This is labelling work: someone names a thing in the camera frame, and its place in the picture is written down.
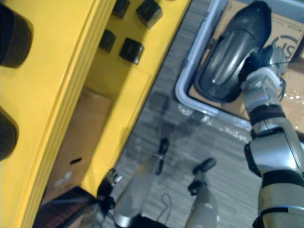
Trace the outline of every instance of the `black joint band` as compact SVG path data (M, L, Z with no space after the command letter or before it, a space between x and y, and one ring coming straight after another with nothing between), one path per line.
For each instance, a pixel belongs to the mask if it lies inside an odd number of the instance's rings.
M256 123L270 119L275 117L284 117L286 118L282 108L278 105L262 105L256 107L249 113L250 123L251 125L255 125Z
M295 184L304 188L304 179L299 173L292 170L270 171L263 175L262 188L278 183Z

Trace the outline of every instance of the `black cable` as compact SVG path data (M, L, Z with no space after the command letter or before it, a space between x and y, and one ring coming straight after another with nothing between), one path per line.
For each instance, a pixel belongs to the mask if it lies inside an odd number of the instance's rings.
M280 95L279 95L279 99L281 101L283 99L285 91L286 91L286 81L282 76L280 76L280 80L282 82L282 90L281 90Z
M169 201L169 204L167 204L164 200L164 198L168 197L168 201ZM158 222L158 220L161 218L161 216L164 214L164 212L166 210L169 209L169 212L168 212L168 215L167 215L167 218L166 218L166 221L165 221L165 225L167 224L168 220L169 220L169 217L170 217L170 214L171 214L171 210L172 210L172 200L171 200L171 196L168 194L168 193L164 193L162 196L161 196L161 202L164 204L165 208L160 212L159 216L157 217L156 221Z
M266 67L273 66L273 65L279 65L279 64L286 64L286 63L296 63L296 62L301 62L301 61L303 61L303 60L295 59L295 60L290 60L290 61L286 61L286 62L277 62L277 63L268 64L268 65L266 65Z
M89 199L89 198L86 198L86 197L80 197L80 198L74 198L74 199L55 199L55 200L52 200L42 206L45 206L45 205L49 205L49 204L62 204L62 203L82 203L82 202L89 202L91 201L92 199Z
M109 211L107 213L107 216L109 217L110 220L114 221L114 215L111 214Z

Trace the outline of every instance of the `black knob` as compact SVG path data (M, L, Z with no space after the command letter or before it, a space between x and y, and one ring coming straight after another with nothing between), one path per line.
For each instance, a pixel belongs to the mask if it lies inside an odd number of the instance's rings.
M194 175L198 173L198 171L207 172L209 169L214 167L217 164L217 161L214 158L208 158L203 161L200 165L195 167L192 171Z

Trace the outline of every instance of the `yellow panel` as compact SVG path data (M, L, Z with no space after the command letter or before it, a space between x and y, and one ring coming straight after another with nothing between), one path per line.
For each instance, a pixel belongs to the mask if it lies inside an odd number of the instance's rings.
M113 49L110 54L97 51L85 82L114 103L82 182L82 187L92 194L96 194L101 179L115 165L190 0L157 1L163 17L150 29L135 12L142 2L132 0L123 20L111 16L106 27L116 36ZM141 42L145 48L138 65L119 57L126 37Z
M33 25L16 69L1 67L0 104L16 121L13 154L1 161L1 227L31 227L114 0L6 0Z

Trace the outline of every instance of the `cardboard box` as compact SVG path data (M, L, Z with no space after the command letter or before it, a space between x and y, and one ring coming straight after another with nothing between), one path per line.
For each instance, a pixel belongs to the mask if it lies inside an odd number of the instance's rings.
M205 55L202 58L200 68L204 66L204 62L208 54L210 53L210 49L213 47L216 40L219 36L225 31L228 23L234 17L234 15L244 8L247 4L243 2L239 2L236 0L230 0L226 6L223 15L214 30L213 37L210 39L210 43L208 45L208 49L205 52ZM277 46L282 47L284 50L285 55L287 56L287 60L291 60L297 50L303 35L304 35L304 24L298 21L294 21L292 19L283 17L281 15L277 15L272 13L272 31L268 41L266 42L265 46L268 46L272 42L275 42ZM296 69L302 69L302 66L296 66ZM293 95L292 91L297 91L297 95L304 97L304 88L300 85L304 85L304 72L296 72L294 70L287 70L284 73L284 77L286 78L287 82L287 89L286 89L286 96L290 97ZM211 106L220 108L226 112L229 112L233 115L237 115L241 118L248 119L247 112L245 110L245 105L242 102L243 95L241 94L234 102L232 103L216 103L207 100L206 98L202 97L192 85L189 89L189 96L200 100L204 103L207 103ZM304 103L301 104L300 100L298 103L294 101L290 101L290 99L283 99L282 101L283 110L286 113L286 116L290 121L294 124L294 127L304 133L304 120L302 118L304 112ZM294 112L302 114L302 116L295 115Z
M83 89L56 158L42 203L80 185L101 137L111 101Z

